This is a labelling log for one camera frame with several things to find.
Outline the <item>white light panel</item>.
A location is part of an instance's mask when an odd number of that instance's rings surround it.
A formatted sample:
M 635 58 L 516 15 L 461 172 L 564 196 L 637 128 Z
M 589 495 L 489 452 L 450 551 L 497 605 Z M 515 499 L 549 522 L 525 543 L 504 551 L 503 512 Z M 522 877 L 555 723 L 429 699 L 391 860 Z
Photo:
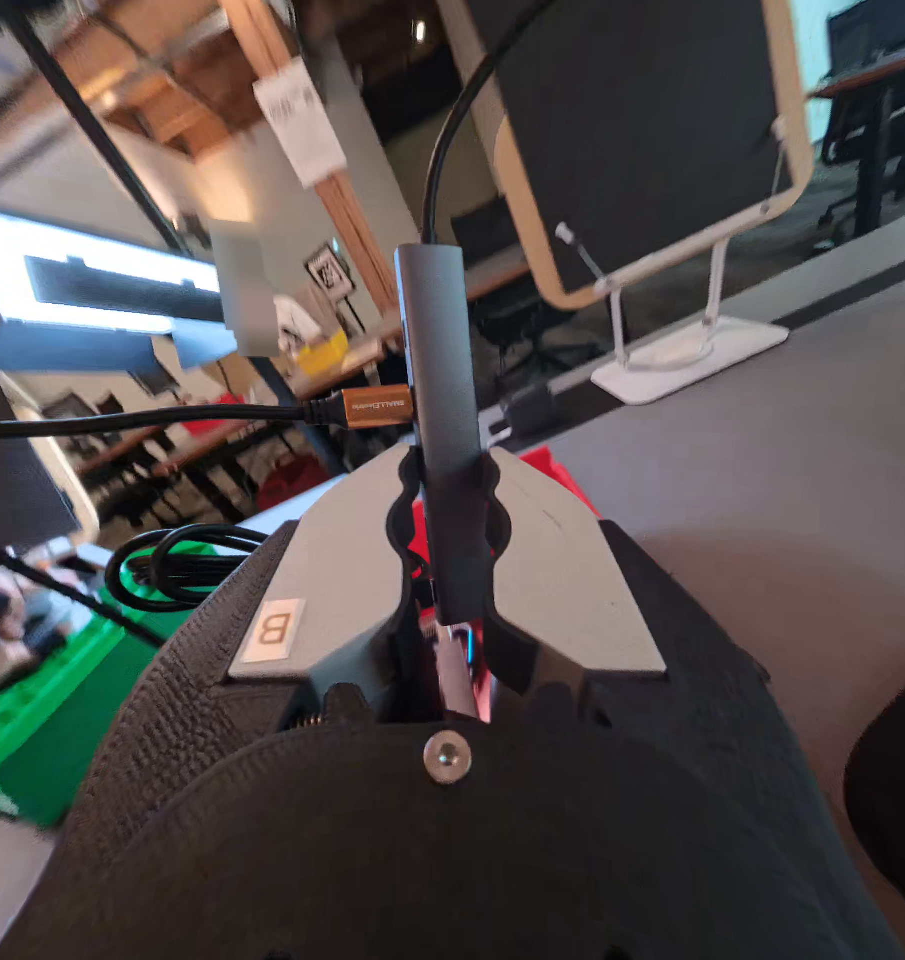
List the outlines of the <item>white light panel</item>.
M 0 211 L 0 371 L 151 374 L 238 349 L 213 264 Z

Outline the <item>background desk with black legs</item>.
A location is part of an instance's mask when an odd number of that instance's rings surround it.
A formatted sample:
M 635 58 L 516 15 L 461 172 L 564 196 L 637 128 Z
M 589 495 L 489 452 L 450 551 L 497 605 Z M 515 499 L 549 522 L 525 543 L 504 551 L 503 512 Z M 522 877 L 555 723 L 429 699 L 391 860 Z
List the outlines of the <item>background desk with black legs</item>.
M 840 246 L 878 230 L 887 196 L 905 198 L 905 50 L 826 80 L 808 99 L 830 103 L 822 165 L 856 167 L 854 193 L 819 220 Z

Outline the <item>dark grey usb hub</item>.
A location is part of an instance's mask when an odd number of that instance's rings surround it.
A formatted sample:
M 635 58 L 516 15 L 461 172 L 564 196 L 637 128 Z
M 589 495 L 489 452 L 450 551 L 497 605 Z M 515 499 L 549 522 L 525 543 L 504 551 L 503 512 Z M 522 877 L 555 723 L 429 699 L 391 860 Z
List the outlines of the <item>dark grey usb hub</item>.
M 484 629 L 492 551 L 462 253 L 405 244 L 395 266 L 436 619 Z

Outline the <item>black white printed tag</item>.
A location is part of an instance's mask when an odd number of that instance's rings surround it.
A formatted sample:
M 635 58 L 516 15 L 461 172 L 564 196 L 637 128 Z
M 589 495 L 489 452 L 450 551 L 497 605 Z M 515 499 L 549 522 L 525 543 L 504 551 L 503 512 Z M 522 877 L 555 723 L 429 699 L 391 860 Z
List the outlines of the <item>black white printed tag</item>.
M 315 249 L 303 262 L 303 267 L 331 303 L 338 305 L 357 290 L 350 268 L 341 257 L 336 240 Z

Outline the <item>yellow plastic bin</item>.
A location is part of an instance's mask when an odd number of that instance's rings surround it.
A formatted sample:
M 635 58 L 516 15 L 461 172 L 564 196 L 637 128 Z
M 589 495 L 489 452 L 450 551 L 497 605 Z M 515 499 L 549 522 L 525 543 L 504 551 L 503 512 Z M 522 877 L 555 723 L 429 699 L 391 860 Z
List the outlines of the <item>yellow plastic bin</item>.
M 303 376 L 320 378 L 341 368 L 349 352 L 350 342 L 347 333 L 343 329 L 339 329 L 325 340 L 307 343 L 299 348 L 295 357 L 295 365 Z

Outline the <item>black panel with beige frame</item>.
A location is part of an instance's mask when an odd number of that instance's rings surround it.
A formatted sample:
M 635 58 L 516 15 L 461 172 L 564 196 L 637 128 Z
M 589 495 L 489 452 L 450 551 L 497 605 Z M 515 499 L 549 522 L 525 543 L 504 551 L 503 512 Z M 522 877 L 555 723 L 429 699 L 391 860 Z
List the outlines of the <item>black panel with beige frame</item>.
M 494 175 L 560 309 L 770 222 L 814 172 L 789 2 L 554 2 L 494 81 Z

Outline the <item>white paper sheet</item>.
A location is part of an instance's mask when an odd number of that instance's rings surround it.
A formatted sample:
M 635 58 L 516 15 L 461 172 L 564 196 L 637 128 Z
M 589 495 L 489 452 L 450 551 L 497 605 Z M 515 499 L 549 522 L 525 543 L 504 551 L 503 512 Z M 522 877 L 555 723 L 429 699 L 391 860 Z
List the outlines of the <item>white paper sheet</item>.
M 348 161 L 302 56 L 253 85 L 254 98 L 305 190 Z

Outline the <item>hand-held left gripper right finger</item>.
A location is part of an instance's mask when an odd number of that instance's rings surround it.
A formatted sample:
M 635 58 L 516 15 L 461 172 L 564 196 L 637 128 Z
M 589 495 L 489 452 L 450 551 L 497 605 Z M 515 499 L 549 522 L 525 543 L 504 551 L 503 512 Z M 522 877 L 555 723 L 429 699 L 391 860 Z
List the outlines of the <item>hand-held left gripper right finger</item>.
M 662 679 L 667 665 L 595 509 L 513 453 L 488 455 L 484 656 L 521 697 L 560 683 Z

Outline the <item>green plastic bin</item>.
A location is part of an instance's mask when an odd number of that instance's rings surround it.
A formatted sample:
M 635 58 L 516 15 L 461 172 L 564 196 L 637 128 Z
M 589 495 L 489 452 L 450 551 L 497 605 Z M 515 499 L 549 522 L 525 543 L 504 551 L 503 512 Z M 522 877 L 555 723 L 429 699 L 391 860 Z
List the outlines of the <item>green plastic bin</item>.
M 0 572 L 0 626 L 16 610 Z M 0 631 L 0 814 L 35 826 L 72 807 L 100 743 L 158 648 L 54 591 L 19 595 L 22 635 Z

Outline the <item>silver usb hub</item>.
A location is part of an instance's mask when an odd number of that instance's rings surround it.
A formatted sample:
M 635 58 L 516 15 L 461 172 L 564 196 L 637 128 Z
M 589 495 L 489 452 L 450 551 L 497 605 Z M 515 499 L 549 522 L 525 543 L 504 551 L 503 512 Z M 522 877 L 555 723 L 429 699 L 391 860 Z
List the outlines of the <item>silver usb hub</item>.
M 433 645 L 440 701 L 447 716 L 479 719 L 464 630 L 437 623 Z

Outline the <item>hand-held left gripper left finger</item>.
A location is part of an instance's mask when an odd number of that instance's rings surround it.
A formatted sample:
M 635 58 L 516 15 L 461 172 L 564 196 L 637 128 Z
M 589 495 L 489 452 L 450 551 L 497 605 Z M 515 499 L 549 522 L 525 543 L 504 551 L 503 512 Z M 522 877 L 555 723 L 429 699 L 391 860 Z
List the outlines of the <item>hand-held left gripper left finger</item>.
M 418 455 L 399 442 L 302 515 L 229 667 L 234 681 L 292 681 L 319 700 L 357 687 L 387 707 L 415 632 L 412 505 Z

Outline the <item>wooden beam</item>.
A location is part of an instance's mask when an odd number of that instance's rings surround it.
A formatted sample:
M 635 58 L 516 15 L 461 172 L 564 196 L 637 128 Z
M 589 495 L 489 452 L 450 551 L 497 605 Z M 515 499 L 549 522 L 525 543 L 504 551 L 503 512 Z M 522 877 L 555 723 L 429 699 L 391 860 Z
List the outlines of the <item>wooden beam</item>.
M 256 81 L 302 57 L 270 3 L 222 1 L 219 5 Z M 354 189 L 348 165 L 310 190 L 319 197 L 376 310 L 386 319 L 399 307 L 396 280 Z

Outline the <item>red plastic bin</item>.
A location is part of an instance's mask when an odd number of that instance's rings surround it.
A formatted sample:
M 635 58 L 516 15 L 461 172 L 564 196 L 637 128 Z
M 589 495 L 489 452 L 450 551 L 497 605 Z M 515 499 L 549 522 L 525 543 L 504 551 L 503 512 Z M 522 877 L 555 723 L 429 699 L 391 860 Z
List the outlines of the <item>red plastic bin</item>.
M 543 626 L 522 626 L 507 617 L 507 598 L 501 593 L 527 589 L 532 600 L 545 600 L 546 588 L 532 583 L 545 576 L 545 586 L 559 590 L 560 599 L 572 599 L 572 587 L 561 586 L 561 556 L 572 563 L 584 549 L 588 534 L 585 517 L 602 521 L 589 498 L 547 446 L 520 456 L 499 448 L 492 451 L 489 481 L 487 537 L 492 558 L 490 581 L 481 618 L 469 622 L 471 689 L 478 718 L 490 723 L 495 710 L 506 714 L 512 701 L 526 696 L 534 677 L 545 634 Z

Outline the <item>black pole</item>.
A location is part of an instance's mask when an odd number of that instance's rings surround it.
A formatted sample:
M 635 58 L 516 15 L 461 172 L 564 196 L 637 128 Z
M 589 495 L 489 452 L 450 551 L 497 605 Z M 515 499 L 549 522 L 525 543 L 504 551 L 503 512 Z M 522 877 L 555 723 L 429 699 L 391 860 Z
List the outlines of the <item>black pole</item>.
M 165 246 L 173 253 L 193 258 L 194 255 L 188 243 L 160 209 L 147 186 L 110 138 L 97 115 L 84 101 L 59 62 L 39 39 L 32 26 L 32 15 L 14 2 L 0 2 L 0 10 L 3 22 L 27 55 L 32 66 L 49 85 L 101 160 L 119 180 L 134 205 L 158 233 Z

